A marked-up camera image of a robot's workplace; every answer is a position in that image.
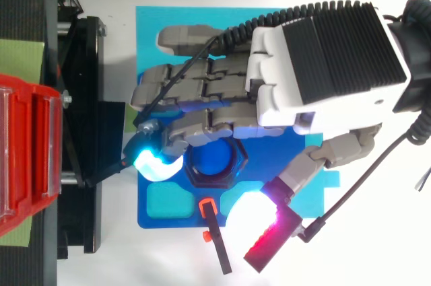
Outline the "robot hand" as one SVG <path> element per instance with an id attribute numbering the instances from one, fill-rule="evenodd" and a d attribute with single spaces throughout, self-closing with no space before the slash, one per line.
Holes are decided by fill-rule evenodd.
<path id="1" fill-rule="evenodd" d="M 316 3 L 270 13 L 226 30 L 207 25 L 164 28 L 158 46 L 184 56 L 181 65 L 143 72 L 131 105 L 135 126 L 158 155 L 183 158 L 195 184 L 208 175 L 189 162 L 192 151 L 223 140 L 335 136 L 296 155 L 262 192 L 276 220 L 245 260 L 262 271 L 294 235 L 309 238 L 322 219 L 303 228 L 292 199 L 323 169 L 369 155 L 383 118 L 402 109 L 411 83 L 403 53 L 370 3 Z"/>

